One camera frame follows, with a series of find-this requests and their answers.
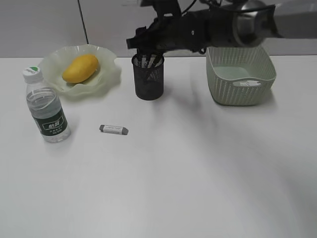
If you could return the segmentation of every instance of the white woven basket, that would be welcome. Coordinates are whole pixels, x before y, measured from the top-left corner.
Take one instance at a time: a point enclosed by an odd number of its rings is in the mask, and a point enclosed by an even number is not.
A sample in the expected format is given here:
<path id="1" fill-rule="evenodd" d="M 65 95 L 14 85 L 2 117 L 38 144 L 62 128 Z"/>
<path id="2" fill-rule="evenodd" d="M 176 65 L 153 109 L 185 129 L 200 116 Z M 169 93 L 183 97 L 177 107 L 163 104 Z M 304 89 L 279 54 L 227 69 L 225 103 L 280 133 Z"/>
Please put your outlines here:
<path id="1" fill-rule="evenodd" d="M 207 78 L 213 99 L 222 105 L 258 104 L 276 79 L 274 65 L 263 49 L 208 48 Z"/>

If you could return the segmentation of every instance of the yellow mango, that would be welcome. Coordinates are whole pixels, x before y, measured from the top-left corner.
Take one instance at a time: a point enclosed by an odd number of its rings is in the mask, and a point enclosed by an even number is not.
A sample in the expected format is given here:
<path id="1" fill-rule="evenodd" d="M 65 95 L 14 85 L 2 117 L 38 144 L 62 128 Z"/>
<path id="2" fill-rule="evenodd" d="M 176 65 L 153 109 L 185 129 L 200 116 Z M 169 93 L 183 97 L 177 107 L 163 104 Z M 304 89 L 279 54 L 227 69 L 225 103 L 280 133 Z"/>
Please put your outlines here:
<path id="1" fill-rule="evenodd" d="M 96 71 L 98 65 L 98 59 L 94 55 L 82 55 L 73 60 L 62 77 L 68 83 L 81 83 Z"/>

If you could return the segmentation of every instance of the green label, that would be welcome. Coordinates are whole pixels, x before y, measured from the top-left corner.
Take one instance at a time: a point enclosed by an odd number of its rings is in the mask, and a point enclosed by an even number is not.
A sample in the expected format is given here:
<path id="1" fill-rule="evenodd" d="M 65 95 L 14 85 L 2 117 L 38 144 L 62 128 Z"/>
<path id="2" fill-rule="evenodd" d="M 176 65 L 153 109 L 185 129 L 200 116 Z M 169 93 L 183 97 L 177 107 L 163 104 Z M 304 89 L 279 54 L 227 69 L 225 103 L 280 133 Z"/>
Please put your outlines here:
<path id="1" fill-rule="evenodd" d="M 38 71 L 38 68 L 37 67 L 30 67 L 31 69 L 33 69 L 34 71 Z"/>
<path id="2" fill-rule="evenodd" d="M 51 118 L 39 119 L 34 118 L 42 135 L 54 136 L 61 134 L 67 128 L 67 120 L 63 109 Z"/>

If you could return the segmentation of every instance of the plastic bottle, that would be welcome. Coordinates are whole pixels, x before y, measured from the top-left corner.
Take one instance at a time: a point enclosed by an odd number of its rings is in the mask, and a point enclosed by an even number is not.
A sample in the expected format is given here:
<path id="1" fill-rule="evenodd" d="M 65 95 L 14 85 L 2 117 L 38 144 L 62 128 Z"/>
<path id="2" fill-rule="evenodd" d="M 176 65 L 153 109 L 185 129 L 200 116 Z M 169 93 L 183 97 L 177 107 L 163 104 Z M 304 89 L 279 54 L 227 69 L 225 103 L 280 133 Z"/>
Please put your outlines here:
<path id="1" fill-rule="evenodd" d="M 44 83 L 38 67 L 23 70 L 27 83 L 26 102 L 44 140 L 57 143 L 67 139 L 70 128 L 57 93 Z"/>

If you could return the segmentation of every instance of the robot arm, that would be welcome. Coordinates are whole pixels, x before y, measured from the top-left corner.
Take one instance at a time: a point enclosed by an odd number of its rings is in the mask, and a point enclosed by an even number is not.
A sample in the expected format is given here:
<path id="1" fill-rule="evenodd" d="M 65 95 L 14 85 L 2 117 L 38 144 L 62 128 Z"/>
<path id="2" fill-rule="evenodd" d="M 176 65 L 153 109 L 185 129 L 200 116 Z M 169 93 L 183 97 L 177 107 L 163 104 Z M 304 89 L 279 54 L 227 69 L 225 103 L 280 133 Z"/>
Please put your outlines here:
<path id="1" fill-rule="evenodd" d="M 177 0 L 142 0 L 158 17 L 127 40 L 129 49 L 163 54 L 173 50 L 204 53 L 214 47 L 254 47 L 265 38 L 317 38 L 317 0 L 266 6 L 260 0 L 200 0 L 209 9 L 181 13 Z"/>

